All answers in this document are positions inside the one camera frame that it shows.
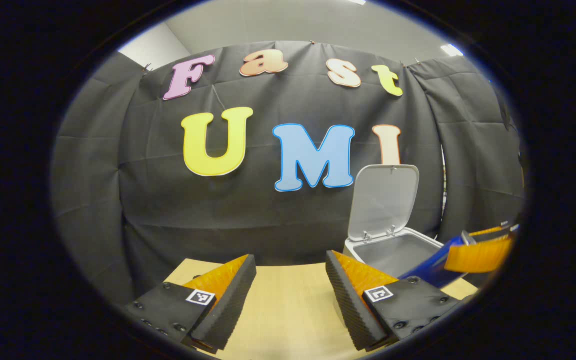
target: ceiling light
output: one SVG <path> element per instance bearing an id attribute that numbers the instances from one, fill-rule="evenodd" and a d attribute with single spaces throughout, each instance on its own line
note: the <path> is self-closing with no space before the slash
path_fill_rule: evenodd
<path id="1" fill-rule="evenodd" d="M 446 54 L 450 55 L 451 57 L 457 57 L 457 56 L 462 57 L 464 55 L 464 53 L 457 50 L 457 48 L 452 46 L 452 45 L 444 45 L 441 47 L 441 50 L 445 51 Z"/>

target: blue letter m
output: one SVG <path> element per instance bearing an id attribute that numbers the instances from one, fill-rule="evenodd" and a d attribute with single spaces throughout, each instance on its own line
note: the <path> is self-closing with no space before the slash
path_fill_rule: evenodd
<path id="1" fill-rule="evenodd" d="M 274 184 L 277 191 L 294 192 L 302 188 L 304 182 L 297 178 L 297 165 L 311 188 L 320 182 L 326 166 L 325 187 L 349 187 L 355 181 L 350 175 L 350 139 L 355 136 L 352 127 L 330 127 L 318 149 L 304 126 L 298 123 L 278 125 L 272 134 L 281 142 L 281 179 Z"/>

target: black foam pad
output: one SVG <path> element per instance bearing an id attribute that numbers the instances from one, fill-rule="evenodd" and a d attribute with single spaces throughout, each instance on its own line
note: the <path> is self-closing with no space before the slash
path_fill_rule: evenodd
<path id="1" fill-rule="evenodd" d="M 386 339 L 387 334 L 366 308 L 362 299 L 357 296 L 346 272 L 332 251 L 326 252 L 326 273 L 355 349 L 370 351 L 377 348 L 377 344 Z"/>
<path id="2" fill-rule="evenodd" d="M 217 305 L 190 333 L 192 346 L 213 354 L 226 348 L 256 275 L 255 256 L 248 255 Z"/>

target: letter u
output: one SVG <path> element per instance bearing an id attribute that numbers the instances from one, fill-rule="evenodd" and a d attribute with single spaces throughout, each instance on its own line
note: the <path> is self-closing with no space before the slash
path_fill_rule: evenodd
<path id="1" fill-rule="evenodd" d="M 181 121 L 183 135 L 183 161 L 190 171 L 201 176 L 221 176 L 235 171 L 246 156 L 246 120 L 253 111 L 250 107 L 233 107 L 221 114 L 228 121 L 228 148 L 220 157 L 206 153 L 206 134 L 213 114 L 202 112 Z"/>

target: pink letter f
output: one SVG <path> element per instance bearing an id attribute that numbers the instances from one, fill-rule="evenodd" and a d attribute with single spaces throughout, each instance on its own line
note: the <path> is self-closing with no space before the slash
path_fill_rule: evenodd
<path id="1" fill-rule="evenodd" d="M 212 65 L 214 62 L 214 55 L 206 55 L 173 66 L 174 75 L 172 75 L 170 89 L 168 89 L 168 92 L 164 95 L 164 100 L 171 100 L 187 95 L 190 92 L 190 86 L 187 85 L 188 79 L 194 83 L 198 82 L 204 73 L 204 65 Z"/>

